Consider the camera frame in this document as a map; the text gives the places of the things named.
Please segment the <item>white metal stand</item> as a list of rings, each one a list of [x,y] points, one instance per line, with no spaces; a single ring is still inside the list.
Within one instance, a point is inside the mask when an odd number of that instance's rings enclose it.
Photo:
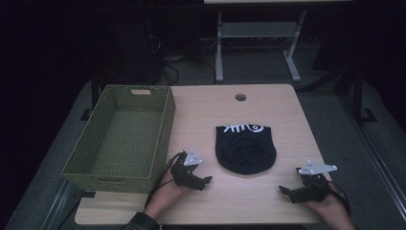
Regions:
[[[289,22],[224,22],[222,12],[217,14],[215,81],[223,82],[222,41],[224,38],[290,38],[290,47],[283,51],[283,58],[293,81],[299,82],[301,76],[293,59],[306,11],[300,11],[296,21]]]

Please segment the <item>black beanie with white print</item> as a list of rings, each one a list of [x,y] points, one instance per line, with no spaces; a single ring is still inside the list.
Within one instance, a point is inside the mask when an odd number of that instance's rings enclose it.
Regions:
[[[275,164],[277,151],[269,126],[217,126],[215,131],[215,155],[226,170],[250,175],[267,171]]]

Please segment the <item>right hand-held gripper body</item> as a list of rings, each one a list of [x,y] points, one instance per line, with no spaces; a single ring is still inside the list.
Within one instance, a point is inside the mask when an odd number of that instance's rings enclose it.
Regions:
[[[335,165],[327,165],[307,160],[305,165],[297,169],[304,184],[297,195],[306,197],[306,201],[322,201],[327,196],[328,183],[324,173],[336,171]]]

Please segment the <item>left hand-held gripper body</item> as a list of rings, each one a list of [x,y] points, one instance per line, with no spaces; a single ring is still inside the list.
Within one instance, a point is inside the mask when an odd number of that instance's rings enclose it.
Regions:
[[[189,151],[180,152],[175,164],[170,170],[174,182],[178,186],[184,187],[191,187],[194,184],[203,184],[201,178],[192,173],[202,162],[203,160],[193,148],[190,148]]]

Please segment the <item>green woven basket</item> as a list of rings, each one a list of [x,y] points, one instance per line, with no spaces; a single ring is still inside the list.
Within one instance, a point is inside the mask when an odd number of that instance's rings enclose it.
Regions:
[[[175,109],[168,86],[106,86],[61,174],[85,191],[149,193],[166,166]]]

